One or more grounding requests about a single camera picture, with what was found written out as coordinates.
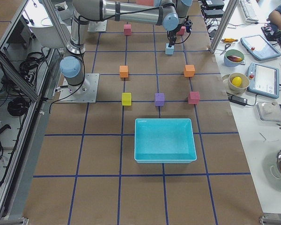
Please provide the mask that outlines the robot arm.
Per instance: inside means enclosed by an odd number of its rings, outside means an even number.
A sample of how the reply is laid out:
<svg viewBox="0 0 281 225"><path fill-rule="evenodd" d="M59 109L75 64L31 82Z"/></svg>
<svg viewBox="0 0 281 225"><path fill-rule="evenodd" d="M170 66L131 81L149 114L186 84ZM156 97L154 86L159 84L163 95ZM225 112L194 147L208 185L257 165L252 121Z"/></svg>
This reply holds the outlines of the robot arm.
<svg viewBox="0 0 281 225"><path fill-rule="evenodd" d="M176 44L177 33L182 27L188 33L192 30L192 21L188 10L191 0L157 0L154 6L138 5L109 0L74 0L74 13L71 23L70 39L67 41L67 53L59 68L65 77L70 96L83 96L90 90L90 82L85 74L84 53L85 33L90 22L104 22L110 19L133 23L163 26L167 31L169 46Z"/></svg>

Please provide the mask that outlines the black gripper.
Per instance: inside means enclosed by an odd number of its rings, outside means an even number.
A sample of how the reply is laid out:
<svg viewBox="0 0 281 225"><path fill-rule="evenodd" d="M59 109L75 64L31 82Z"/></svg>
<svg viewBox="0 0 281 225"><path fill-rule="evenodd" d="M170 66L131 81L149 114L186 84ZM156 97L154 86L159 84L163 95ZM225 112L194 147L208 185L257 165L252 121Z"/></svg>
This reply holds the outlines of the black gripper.
<svg viewBox="0 0 281 225"><path fill-rule="evenodd" d="M177 33L178 32L179 32L179 29L167 31L167 38L168 38L168 41L169 41L168 47L169 48L172 48L175 45L176 40L177 40Z"/></svg>

